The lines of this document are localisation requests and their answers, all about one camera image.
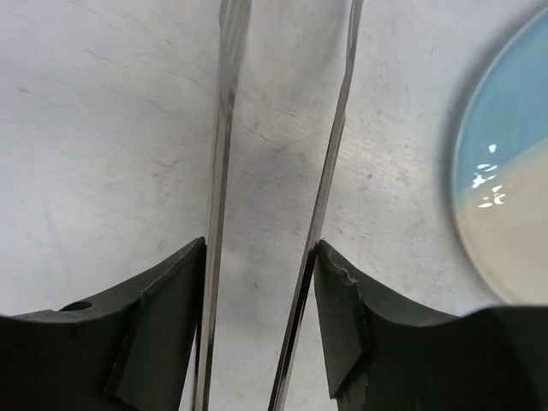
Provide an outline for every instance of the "screw hole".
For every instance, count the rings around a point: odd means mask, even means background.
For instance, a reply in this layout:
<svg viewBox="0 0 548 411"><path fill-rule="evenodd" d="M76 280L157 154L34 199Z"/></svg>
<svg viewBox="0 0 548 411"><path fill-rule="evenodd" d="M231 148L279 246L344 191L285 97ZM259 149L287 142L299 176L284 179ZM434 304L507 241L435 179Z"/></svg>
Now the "screw hole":
<svg viewBox="0 0 548 411"><path fill-rule="evenodd" d="M81 311L87 310L93 307L93 304L89 301L77 301L72 304L68 304L65 308L61 308L61 311Z"/></svg>

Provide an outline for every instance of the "plate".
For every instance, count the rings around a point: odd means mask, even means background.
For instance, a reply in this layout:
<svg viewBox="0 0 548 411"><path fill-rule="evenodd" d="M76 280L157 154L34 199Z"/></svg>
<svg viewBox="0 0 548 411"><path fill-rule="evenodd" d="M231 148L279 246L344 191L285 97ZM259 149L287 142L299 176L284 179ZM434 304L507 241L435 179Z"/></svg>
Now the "plate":
<svg viewBox="0 0 548 411"><path fill-rule="evenodd" d="M476 88L451 193L462 244L485 281L508 302L548 303L548 9Z"/></svg>

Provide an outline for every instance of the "table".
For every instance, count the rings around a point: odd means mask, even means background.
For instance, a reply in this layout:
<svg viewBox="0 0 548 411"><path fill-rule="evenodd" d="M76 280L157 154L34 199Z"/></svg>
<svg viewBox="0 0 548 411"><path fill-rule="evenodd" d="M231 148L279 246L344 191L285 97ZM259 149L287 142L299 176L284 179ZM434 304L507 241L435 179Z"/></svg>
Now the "table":
<svg viewBox="0 0 548 411"><path fill-rule="evenodd" d="M323 236L428 306L463 314L499 303L452 225L451 147L483 70L543 5L364 4ZM343 77L348 6L254 2L211 409L266 409ZM58 309L205 233L217 12L215 0L0 6L0 312ZM287 410L336 409L311 294Z"/></svg>

